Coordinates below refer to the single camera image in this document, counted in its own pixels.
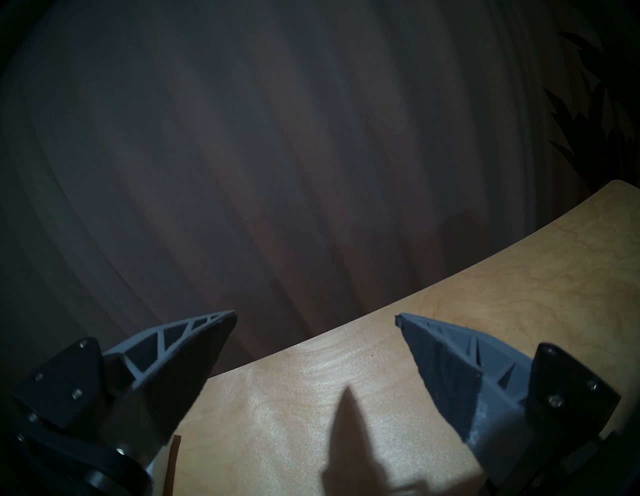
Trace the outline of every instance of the light wood surface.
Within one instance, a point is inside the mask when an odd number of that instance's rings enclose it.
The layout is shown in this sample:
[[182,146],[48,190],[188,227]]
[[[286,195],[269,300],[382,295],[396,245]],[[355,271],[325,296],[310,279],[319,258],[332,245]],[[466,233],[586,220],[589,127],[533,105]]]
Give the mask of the light wood surface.
[[529,356],[556,343],[622,395],[606,430],[621,426],[640,386],[640,190],[614,181],[461,273],[209,379],[177,431],[175,494],[474,493],[481,469],[424,388],[400,312]]

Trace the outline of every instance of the plant leaf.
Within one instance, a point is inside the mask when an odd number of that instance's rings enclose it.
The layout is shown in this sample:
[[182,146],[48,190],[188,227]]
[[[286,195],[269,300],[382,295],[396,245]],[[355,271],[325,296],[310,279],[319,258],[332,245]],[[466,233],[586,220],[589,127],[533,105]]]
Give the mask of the plant leaf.
[[595,50],[596,52],[598,51],[596,47],[591,45],[591,43],[589,43],[587,40],[585,40],[581,36],[574,35],[573,33],[568,33],[567,31],[560,31],[558,34],[563,38],[566,38],[567,40],[569,40],[571,43],[573,43],[574,45],[576,45],[578,48],[582,50]]
[[574,154],[572,154],[564,146],[558,145],[554,141],[549,141],[549,143],[551,143],[553,146],[555,146],[555,148],[560,153],[562,153],[562,155],[564,156],[566,161],[571,164],[571,167],[573,167],[573,170],[575,170],[575,172],[578,175],[578,177],[580,177],[580,179],[582,179],[583,183],[585,183],[587,189],[589,190],[589,192],[591,194],[593,194],[596,191],[598,191],[598,185],[596,184],[596,182],[592,178],[591,174],[584,167],[584,164],[582,163],[582,161],[578,159],[578,157],[576,157]]
[[554,109],[556,109],[556,113],[563,120],[573,120],[573,118],[571,117],[571,113],[569,112],[569,109],[567,108],[566,104],[562,101],[562,99],[554,95],[552,92],[550,92],[546,88],[544,88],[544,91],[547,94],[547,97],[549,98],[551,105],[553,105]]
[[580,71],[580,74],[582,74],[582,83],[584,84],[584,89],[587,90],[587,94],[591,96],[591,85],[589,84],[589,79],[587,79],[582,71]]
[[600,81],[591,93],[589,102],[589,123],[594,128],[602,126],[602,108],[604,105],[604,82]]

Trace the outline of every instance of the dark curtain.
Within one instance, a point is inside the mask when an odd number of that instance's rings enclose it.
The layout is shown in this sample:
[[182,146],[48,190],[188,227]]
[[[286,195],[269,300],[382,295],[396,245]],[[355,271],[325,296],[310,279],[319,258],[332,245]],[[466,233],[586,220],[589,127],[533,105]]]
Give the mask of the dark curtain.
[[58,1],[0,84],[3,383],[234,308],[213,373],[433,284],[586,196],[559,1]]

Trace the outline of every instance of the screw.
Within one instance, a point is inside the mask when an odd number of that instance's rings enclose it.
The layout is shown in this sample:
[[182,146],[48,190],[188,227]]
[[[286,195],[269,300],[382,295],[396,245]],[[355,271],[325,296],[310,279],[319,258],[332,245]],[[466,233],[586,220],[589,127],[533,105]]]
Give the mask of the screw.
[[564,405],[564,398],[559,394],[551,394],[547,396],[547,403],[551,408],[560,408]]

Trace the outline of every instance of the brown stick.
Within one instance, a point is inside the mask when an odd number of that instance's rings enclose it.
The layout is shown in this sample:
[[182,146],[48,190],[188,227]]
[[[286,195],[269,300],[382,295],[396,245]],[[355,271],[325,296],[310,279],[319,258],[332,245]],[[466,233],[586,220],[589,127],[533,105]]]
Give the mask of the brown stick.
[[173,496],[173,482],[175,480],[175,464],[178,460],[178,448],[180,447],[179,435],[173,436],[173,442],[169,448],[169,459],[166,465],[166,476],[164,477],[163,496]]

